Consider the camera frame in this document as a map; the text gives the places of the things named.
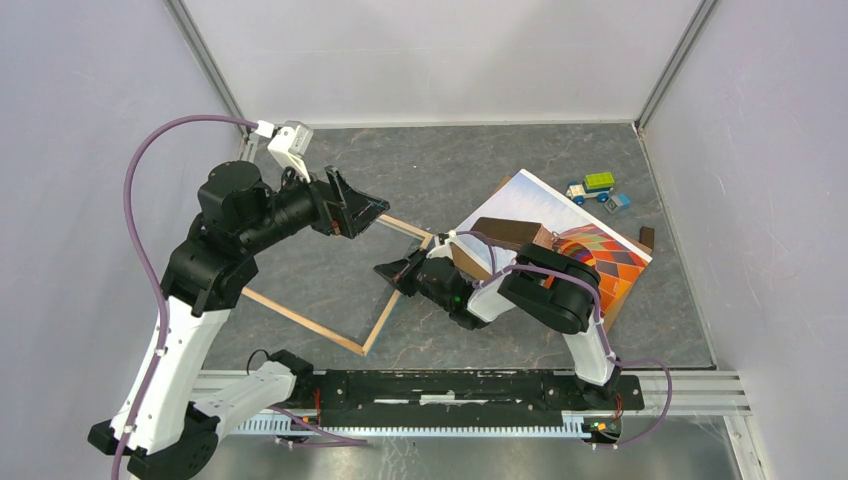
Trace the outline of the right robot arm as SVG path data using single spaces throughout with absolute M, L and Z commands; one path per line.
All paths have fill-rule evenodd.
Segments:
M 435 249 L 417 249 L 373 271 L 397 292 L 430 300 L 468 330 L 482 329 L 513 309 L 523 311 L 564 337 L 577 389 L 587 402 L 616 398 L 620 360 L 604 331 L 594 267 L 527 244 L 512 263 L 480 282 L 465 278 L 450 253 Z

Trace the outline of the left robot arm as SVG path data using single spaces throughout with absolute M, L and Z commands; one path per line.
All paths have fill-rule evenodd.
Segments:
M 145 366 L 122 409 L 88 435 L 119 470 L 137 479 L 192 478 L 225 436 L 306 391 L 311 365 L 280 351 L 236 383 L 191 399 L 213 340 L 257 275 L 258 253 L 304 228 L 353 239 L 389 209 L 388 201 L 350 186 L 336 168 L 327 167 L 326 175 L 290 177 L 273 190 L 246 161 L 211 171 L 187 238 L 154 283 L 160 312 Z

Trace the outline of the wooden picture frame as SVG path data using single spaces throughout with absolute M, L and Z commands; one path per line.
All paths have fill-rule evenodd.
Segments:
M 408 224 L 387 214 L 381 215 L 377 219 L 377 223 L 389 227 L 395 231 L 401 232 L 407 236 L 418 239 L 420 241 L 420 243 L 418 244 L 420 248 L 429 246 L 434 238 L 434 235 L 430 232 Z M 262 295 L 261 293 L 249 287 L 245 287 L 242 289 L 242 295 L 276 312 L 277 314 L 280 314 L 283 317 L 292 320 L 296 324 L 320 335 L 321 337 L 335 343 L 336 345 L 339 345 L 344 349 L 349 350 L 360 356 L 366 356 L 370 352 L 370 350 L 376 343 L 376 340 L 379 337 L 381 331 L 388 322 L 388 319 L 390 318 L 390 315 L 392 314 L 399 298 L 401 297 L 401 294 L 398 291 L 392 291 L 391 296 L 389 297 L 385 307 L 380 312 L 380 315 L 378 316 L 373 328 L 368 333 L 364 342 L 357 343 L 351 338 L 345 337 L 342 334 L 333 331 L 330 328 L 323 326 L 315 322 L 314 320 L 309 319 L 285 307 L 284 305 Z

